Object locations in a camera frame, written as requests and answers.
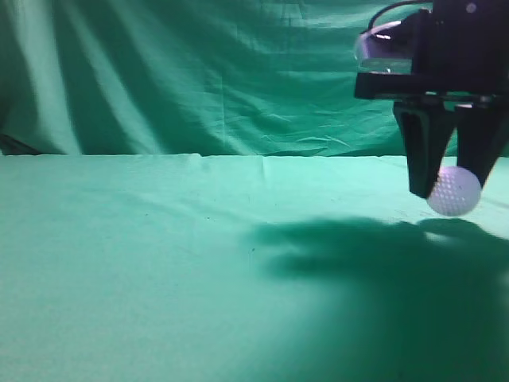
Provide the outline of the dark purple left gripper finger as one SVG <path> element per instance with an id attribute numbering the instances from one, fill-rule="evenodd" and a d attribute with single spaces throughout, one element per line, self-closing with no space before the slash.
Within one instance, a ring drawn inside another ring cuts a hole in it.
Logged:
<path id="1" fill-rule="evenodd" d="M 484 187 L 507 144 L 507 109 L 461 104 L 457 115 L 457 165 Z"/>

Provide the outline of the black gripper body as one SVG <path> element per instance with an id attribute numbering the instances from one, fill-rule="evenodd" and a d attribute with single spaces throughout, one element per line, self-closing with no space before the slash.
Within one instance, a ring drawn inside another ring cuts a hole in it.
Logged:
<path id="1" fill-rule="evenodd" d="M 410 74 L 357 72 L 358 99 L 405 99 L 433 93 L 442 99 L 508 96 L 508 3 L 506 1 L 424 2 L 416 14 Z M 380 10 L 369 21 L 389 11 Z"/>

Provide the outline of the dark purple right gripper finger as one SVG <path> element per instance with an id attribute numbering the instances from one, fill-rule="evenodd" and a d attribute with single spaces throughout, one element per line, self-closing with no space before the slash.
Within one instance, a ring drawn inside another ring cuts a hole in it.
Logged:
<path id="1" fill-rule="evenodd" d="M 394 103 L 393 113 L 406 152 L 409 190 L 426 199 L 438 179 L 456 118 L 443 103 Z"/>

